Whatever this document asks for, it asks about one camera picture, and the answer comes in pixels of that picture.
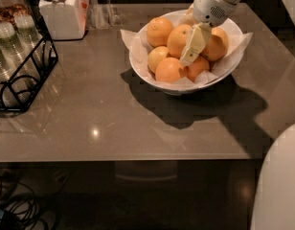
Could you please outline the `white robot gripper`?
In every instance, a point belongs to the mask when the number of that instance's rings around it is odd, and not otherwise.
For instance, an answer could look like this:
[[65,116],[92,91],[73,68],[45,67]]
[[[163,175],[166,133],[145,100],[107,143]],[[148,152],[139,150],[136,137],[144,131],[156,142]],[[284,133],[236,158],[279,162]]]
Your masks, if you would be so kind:
[[179,21],[180,24],[192,26],[180,57],[183,66],[194,63],[209,42],[211,27],[223,24],[236,7],[226,0],[193,0]]

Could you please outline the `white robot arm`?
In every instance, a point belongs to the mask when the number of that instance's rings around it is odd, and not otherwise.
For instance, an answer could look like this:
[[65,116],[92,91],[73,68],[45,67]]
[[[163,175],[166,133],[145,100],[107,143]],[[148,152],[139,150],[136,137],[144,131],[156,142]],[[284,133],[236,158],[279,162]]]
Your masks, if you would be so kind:
[[[191,65],[241,0],[193,0],[195,25],[180,62]],[[274,142],[261,166],[250,230],[295,230],[295,124]]]

